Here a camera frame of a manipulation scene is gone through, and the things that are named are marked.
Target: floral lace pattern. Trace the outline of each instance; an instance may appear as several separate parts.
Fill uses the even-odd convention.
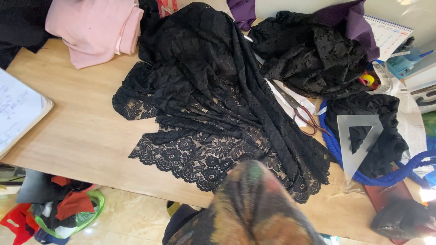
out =
[[[112,99],[126,119],[156,116],[160,125],[129,158],[202,191],[216,191],[248,159],[262,161],[300,203],[328,183],[332,156],[279,106],[229,16],[192,3],[155,32],[140,44],[146,62],[134,65]]]

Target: spiral binding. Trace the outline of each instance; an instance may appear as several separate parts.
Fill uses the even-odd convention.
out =
[[[398,28],[400,30],[403,30],[403,31],[413,31],[413,28],[410,28],[410,27],[407,27],[407,26],[403,26],[403,25],[400,25],[400,24],[397,24],[397,23],[394,23],[394,22],[390,22],[390,21],[387,21],[387,20],[383,20],[383,19],[380,19],[380,18],[376,18],[376,17],[371,16],[371,15],[365,15],[364,18],[365,19],[371,19],[372,21],[374,21],[376,23],[387,24],[386,26],[396,27],[396,28]]]

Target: patterned headscarf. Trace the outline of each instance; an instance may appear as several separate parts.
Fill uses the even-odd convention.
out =
[[[324,245],[277,178],[259,161],[240,163],[210,207],[177,231],[168,245]]]

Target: newspaper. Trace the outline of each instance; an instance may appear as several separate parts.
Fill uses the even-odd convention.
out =
[[[406,86],[392,75],[387,68],[377,62],[373,64],[374,70],[381,80],[381,84],[384,85],[382,93],[400,99],[397,113],[397,129],[409,146],[409,150],[403,153],[401,159],[402,163],[407,164],[416,154],[427,150],[426,131],[421,112]],[[433,170],[433,166],[430,165],[416,168],[414,172],[420,177],[424,177]]]

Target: purple fabric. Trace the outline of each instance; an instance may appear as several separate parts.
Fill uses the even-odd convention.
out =
[[[326,7],[314,13],[320,24],[335,27],[341,21],[347,21],[346,36],[365,46],[368,60],[380,57],[380,49],[375,44],[371,26],[363,18],[366,0],[356,0]]]
[[[239,28],[248,31],[256,20],[255,0],[227,0],[227,5]]]

